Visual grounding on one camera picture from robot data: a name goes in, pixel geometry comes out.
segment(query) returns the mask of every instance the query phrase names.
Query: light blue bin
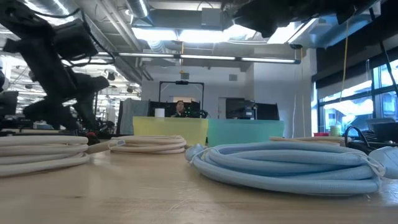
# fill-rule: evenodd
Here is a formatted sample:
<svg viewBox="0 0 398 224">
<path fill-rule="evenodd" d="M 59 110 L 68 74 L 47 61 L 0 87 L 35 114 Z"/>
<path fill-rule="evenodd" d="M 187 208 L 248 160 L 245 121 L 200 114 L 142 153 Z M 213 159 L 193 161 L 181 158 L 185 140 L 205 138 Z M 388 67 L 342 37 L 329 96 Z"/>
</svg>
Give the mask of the light blue bin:
<svg viewBox="0 0 398 224">
<path fill-rule="evenodd" d="M 284 128 L 283 121 L 211 119 L 208 145 L 267 142 L 270 137 L 282 137 Z"/>
</svg>

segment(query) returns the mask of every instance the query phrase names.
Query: wooden table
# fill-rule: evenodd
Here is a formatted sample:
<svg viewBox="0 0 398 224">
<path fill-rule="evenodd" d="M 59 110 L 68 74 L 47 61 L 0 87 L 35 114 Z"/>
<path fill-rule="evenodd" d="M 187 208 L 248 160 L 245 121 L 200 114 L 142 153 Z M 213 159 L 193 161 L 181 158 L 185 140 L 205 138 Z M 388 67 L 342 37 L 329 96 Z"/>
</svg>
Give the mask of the wooden table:
<svg viewBox="0 0 398 224">
<path fill-rule="evenodd" d="M 309 197 L 221 184 L 178 155 L 92 156 L 90 164 L 0 179 L 1 223 L 397 223 L 398 182 L 381 193 Z"/>
</svg>

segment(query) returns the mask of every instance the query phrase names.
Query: person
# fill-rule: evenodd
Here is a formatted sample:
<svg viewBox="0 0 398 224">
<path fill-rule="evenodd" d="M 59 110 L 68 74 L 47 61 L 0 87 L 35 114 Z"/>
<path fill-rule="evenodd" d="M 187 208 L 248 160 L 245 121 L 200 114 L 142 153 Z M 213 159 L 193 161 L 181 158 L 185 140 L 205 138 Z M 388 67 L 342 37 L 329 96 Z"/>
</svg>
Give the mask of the person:
<svg viewBox="0 0 398 224">
<path fill-rule="evenodd" d="M 177 101 L 175 105 L 175 114 L 172 118 L 185 118 L 187 115 L 185 114 L 184 102 L 182 100 Z"/>
</svg>

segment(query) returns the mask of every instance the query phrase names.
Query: yellow bin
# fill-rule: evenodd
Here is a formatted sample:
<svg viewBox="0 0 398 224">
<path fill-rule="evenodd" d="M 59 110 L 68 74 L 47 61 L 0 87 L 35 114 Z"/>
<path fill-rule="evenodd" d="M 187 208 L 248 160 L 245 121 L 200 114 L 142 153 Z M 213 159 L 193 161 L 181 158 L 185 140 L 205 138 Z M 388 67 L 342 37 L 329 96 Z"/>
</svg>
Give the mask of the yellow bin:
<svg viewBox="0 0 398 224">
<path fill-rule="evenodd" d="M 208 120 L 199 118 L 154 118 L 132 119 L 135 136 L 165 135 L 182 136 L 188 145 L 206 144 Z"/>
</svg>

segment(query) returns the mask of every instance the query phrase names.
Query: coiled cable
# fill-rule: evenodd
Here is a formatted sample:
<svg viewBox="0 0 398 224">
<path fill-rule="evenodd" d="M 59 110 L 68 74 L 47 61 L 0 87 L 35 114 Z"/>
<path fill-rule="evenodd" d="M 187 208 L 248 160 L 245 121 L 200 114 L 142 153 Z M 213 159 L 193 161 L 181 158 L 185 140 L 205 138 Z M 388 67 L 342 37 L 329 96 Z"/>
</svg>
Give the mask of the coiled cable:
<svg viewBox="0 0 398 224">
<path fill-rule="evenodd" d="M 177 154 L 184 152 L 187 144 L 181 136 L 123 136 L 112 139 L 126 143 L 112 148 L 114 152 Z"/>
<path fill-rule="evenodd" d="M 0 138 L 0 177 L 77 166 L 89 161 L 88 139 L 75 136 Z"/>
<path fill-rule="evenodd" d="M 305 142 L 196 145 L 185 158 L 219 182 L 295 194 L 368 194 L 378 191 L 385 173 L 361 151 Z"/>
</svg>

